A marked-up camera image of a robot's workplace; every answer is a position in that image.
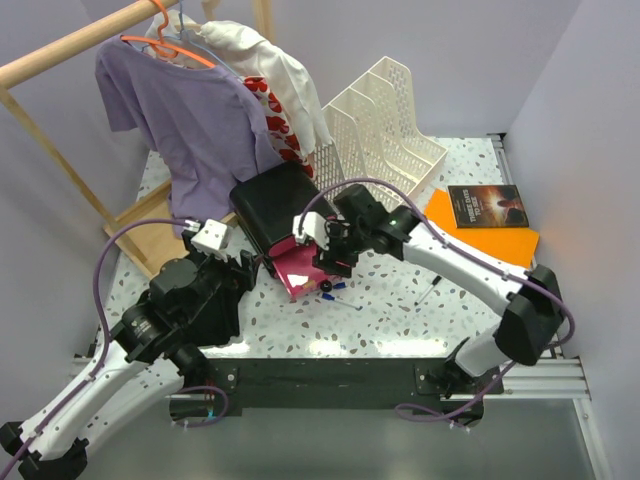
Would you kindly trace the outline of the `black drawer cabinet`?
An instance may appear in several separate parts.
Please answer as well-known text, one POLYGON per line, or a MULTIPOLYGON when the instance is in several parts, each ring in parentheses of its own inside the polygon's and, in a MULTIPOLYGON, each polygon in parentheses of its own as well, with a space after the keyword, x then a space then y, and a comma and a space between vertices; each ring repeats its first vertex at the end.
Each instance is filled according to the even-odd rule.
POLYGON ((271 276, 276 275, 274 260, 296 247, 294 217, 318 193, 303 167, 293 162, 271 168, 231 190, 229 198, 239 225, 271 276))

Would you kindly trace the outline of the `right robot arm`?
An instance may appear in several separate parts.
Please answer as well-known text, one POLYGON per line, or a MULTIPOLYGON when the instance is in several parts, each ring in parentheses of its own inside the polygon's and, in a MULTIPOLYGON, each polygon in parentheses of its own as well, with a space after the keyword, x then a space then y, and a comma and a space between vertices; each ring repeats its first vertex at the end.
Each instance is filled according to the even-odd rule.
POLYGON ((314 266, 348 277, 360 254, 374 251, 452 281, 497 314, 495 326, 462 340, 428 372, 434 384, 466 393, 506 362, 536 365, 567 316, 555 273, 543 265, 527 270, 469 246, 428 220, 410 200, 387 210, 367 183, 356 179, 336 184, 335 214, 314 211, 325 197, 318 193, 294 218, 295 240, 316 246, 314 266))

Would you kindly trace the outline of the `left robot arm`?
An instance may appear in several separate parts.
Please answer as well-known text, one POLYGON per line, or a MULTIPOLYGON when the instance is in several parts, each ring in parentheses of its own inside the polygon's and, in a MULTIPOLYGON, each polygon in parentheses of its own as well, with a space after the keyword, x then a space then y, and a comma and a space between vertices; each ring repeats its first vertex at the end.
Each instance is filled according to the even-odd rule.
POLYGON ((172 392, 207 389, 204 354, 239 336, 238 304, 256 284, 261 259, 239 258, 187 232, 187 255, 167 261, 114 326, 90 363, 45 407, 1 428, 11 455, 2 471, 25 479, 75 479, 101 435, 172 392))

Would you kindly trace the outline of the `blue whiteboard marker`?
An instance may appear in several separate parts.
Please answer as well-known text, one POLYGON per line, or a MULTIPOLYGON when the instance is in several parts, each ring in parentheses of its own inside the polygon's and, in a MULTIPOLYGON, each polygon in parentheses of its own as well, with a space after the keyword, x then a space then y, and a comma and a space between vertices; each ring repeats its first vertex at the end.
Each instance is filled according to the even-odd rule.
POLYGON ((326 292, 322 293, 321 298, 323 300, 326 300, 326 301, 329 301, 329 302, 333 302, 335 304, 339 304, 339 305, 342 305, 342 306, 345 306, 345 307, 348 307, 348 308, 352 308, 352 309, 354 309, 356 311, 361 311, 362 308, 363 308, 361 305, 356 305, 356 304, 353 304, 353 303, 346 302, 346 301, 344 301, 344 300, 342 300, 342 299, 340 299, 338 297, 335 297, 334 295, 331 295, 330 293, 326 293, 326 292))

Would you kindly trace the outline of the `wooden clothes rack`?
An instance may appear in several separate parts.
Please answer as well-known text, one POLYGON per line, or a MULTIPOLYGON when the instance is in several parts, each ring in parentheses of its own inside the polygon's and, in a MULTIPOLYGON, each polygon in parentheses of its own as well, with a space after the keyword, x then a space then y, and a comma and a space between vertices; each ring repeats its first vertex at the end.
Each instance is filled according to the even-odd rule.
MULTIPOLYGON (((122 7, 122 1, 4 1, 1 61, 8 63, 122 7)), ((11 89, 107 209, 138 191, 144 144, 113 134, 89 50, 11 89)), ((37 283, 57 272, 91 275, 104 242, 101 216, 7 111, 1 112, 1 280, 37 283)))

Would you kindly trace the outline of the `black whiteboard marker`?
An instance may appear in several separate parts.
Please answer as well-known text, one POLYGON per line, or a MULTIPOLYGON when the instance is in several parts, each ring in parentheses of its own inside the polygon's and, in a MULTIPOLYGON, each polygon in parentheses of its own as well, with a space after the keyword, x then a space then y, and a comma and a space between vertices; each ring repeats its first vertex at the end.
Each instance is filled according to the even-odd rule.
POLYGON ((442 277, 440 275, 437 275, 431 281, 427 289, 421 293, 421 295, 418 297, 417 300, 414 301, 414 306, 420 305, 426 299, 426 297, 435 289, 435 287, 439 284, 441 280, 442 280, 442 277))

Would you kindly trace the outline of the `white plastic file organizer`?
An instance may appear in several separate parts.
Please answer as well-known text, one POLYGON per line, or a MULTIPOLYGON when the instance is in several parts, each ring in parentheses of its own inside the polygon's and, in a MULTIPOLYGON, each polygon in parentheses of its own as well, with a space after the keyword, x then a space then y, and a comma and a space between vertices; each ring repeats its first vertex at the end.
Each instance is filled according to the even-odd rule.
POLYGON ((418 129, 411 72, 388 56, 322 112, 332 143, 314 152, 314 182, 320 190, 369 177, 391 183, 417 200, 448 155, 445 146, 418 129))

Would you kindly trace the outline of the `dark hardcover book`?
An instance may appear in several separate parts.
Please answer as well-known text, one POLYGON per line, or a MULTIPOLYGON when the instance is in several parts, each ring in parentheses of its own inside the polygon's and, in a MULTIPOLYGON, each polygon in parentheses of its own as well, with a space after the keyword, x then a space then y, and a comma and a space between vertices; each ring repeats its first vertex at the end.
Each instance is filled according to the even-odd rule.
POLYGON ((449 185, 447 190, 458 228, 529 227, 516 185, 449 185))

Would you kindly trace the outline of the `red floral white garment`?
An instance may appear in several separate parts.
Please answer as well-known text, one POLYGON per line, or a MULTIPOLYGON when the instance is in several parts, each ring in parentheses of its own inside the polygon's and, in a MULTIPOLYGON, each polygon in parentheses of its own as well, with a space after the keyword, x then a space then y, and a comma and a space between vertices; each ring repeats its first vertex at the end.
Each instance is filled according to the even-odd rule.
POLYGON ((312 178, 314 169, 302 156, 299 141, 278 98, 271 91, 263 77, 248 76, 242 78, 243 85, 254 95, 262 106, 266 118, 270 141, 274 150, 283 161, 302 166, 304 172, 312 178))

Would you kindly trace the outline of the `purple t-shirt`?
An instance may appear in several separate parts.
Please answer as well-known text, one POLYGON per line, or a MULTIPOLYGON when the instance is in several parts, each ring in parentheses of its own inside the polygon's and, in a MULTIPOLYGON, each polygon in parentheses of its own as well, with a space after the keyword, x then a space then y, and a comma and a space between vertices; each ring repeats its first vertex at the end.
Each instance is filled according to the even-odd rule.
POLYGON ((176 218, 222 219, 238 183, 282 162, 263 107, 222 66, 178 67, 113 38, 96 54, 95 77, 111 130, 139 130, 164 160, 176 218))

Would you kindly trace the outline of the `orange clip folder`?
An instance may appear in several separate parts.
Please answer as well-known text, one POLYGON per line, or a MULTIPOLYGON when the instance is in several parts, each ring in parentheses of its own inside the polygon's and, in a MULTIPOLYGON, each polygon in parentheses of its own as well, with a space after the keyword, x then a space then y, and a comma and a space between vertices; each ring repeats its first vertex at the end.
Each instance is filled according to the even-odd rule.
POLYGON ((539 234, 528 228, 460 229, 449 194, 437 189, 424 209, 425 216, 447 234, 477 250, 509 264, 529 268, 534 260, 539 234))

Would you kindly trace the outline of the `white shirt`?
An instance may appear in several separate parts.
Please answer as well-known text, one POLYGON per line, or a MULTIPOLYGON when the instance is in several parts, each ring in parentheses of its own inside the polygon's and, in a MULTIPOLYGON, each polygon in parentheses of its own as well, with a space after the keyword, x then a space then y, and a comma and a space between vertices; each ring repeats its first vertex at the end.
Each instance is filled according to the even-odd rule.
POLYGON ((200 36, 242 78, 266 80, 285 110, 305 159, 331 143, 314 82, 302 63, 235 21, 208 21, 201 25, 200 36))

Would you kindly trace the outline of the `orange clothes hanger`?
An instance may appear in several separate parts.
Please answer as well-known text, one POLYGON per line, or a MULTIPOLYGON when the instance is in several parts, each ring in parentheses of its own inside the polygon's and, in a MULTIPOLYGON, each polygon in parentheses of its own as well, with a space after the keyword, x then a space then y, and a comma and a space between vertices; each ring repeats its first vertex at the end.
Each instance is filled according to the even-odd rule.
POLYGON ((157 7, 163 17, 163 22, 157 27, 156 38, 148 38, 135 35, 121 35, 120 39, 128 43, 135 42, 146 44, 147 46, 150 46, 157 55, 165 59, 175 59, 179 54, 181 54, 195 60, 204 67, 207 67, 209 69, 214 68, 215 64, 213 62, 203 58, 200 55, 197 55, 196 53, 191 52, 190 50, 174 45, 172 43, 167 43, 164 40, 163 30, 169 24, 168 11, 161 1, 150 0, 150 2, 157 7))

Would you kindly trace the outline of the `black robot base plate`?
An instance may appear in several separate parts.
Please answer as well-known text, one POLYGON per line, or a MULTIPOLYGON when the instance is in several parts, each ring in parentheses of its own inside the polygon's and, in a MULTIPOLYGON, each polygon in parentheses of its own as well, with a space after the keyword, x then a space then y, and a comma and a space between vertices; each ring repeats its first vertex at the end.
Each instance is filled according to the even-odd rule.
POLYGON ((248 409, 392 410, 406 403, 418 415, 421 406, 440 414, 462 405, 447 402, 456 395, 473 397, 486 386, 490 394, 504 392, 497 368, 465 380, 452 366, 445 358, 217 358, 210 361, 207 384, 229 401, 191 381, 190 392, 170 401, 170 414, 206 420, 248 409))

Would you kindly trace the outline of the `aluminium frame rail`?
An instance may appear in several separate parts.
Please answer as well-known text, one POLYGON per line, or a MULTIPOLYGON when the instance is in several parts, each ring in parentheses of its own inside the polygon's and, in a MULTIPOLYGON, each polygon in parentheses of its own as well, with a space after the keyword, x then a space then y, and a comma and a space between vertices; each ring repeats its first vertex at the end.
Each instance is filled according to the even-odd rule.
POLYGON ((537 406, 567 406, 570 439, 582 450, 580 462, 595 479, 613 477, 604 442, 597 427, 584 368, 561 346, 543 351, 534 367, 515 367, 506 374, 505 395, 513 401, 531 400, 537 406))

